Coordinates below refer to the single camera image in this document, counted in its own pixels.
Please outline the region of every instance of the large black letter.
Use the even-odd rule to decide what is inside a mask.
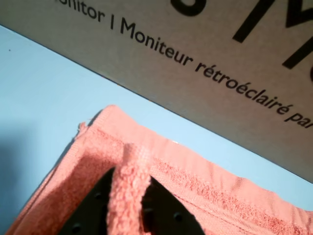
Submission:
[[[135,23],[132,23],[130,26],[127,25],[127,22],[125,20],[125,18],[123,17],[122,18],[122,25],[121,25],[121,33],[123,34],[124,33],[124,26],[126,27],[126,30],[130,30],[132,29],[132,32],[131,32],[131,38],[134,37],[134,31],[135,31],[135,26],[136,24]]]
[[[259,0],[254,9],[248,15],[244,23],[240,26],[238,31],[233,36],[233,39],[242,43],[246,37],[251,33],[257,23],[272,6],[275,0]]]
[[[195,0],[191,6],[184,4],[181,0],[171,0],[172,6],[185,16],[196,16],[203,11],[206,5],[206,0]]]
[[[313,8],[301,11],[302,0],[289,0],[286,28],[313,20]]]
[[[292,69],[301,60],[307,57],[313,51],[313,37],[311,37],[302,47],[300,47],[294,54],[291,55],[284,63],[283,66]]]

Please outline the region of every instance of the cardboard box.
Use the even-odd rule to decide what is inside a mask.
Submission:
[[[311,0],[0,2],[1,25],[310,182],[312,20]]]

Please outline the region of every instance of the towel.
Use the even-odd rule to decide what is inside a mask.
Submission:
[[[277,194],[138,125],[116,106],[104,109],[91,126],[80,125],[70,150],[47,175],[6,234],[57,234],[107,170],[127,165],[127,143],[132,143],[130,148],[135,149],[130,152],[144,153],[137,158],[149,156],[149,163],[144,163],[149,166],[149,174],[195,215],[207,235],[313,234],[312,211],[299,209]],[[114,173],[114,178],[118,180],[118,173]],[[141,194],[142,191],[138,192],[137,198],[132,200],[137,200]],[[135,224],[138,229],[136,222],[120,220],[123,216],[114,209],[114,203],[111,194],[109,228],[117,218],[117,224],[129,223],[129,227]]]

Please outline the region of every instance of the terry cloth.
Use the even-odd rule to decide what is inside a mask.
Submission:
[[[91,126],[80,125],[70,150],[48,174],[6,234],[57,234],[95,183],[113,166],[120,170],[113,175],[109,233],[126,234],[120,225],[127,224],[128,234],[142,234],[140,221],[127,220],[126,216],[137,214],[140,209],[138,199],[148,186],[148,172],[195,215],[207,235],[313,234],[312,211],[299,209],[277,194],[138,125],[116,106],[104,109]],[[125,166],[138,175],[126,170],[123,178],[121,169]],[[125,182],[130,183],[131,177],[136,176],[142,176],[144,187],[132,194]],[[116,191],[122,188],[118,196]],[[121,198],[133,201],[136,206],[126,208],[130,204],[123,203]]]

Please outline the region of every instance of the blue background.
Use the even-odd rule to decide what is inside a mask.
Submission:
[[[110,104],[233,174],[313,211],[311,183],[0,26],[0,234],[55,165],[78,124]]]

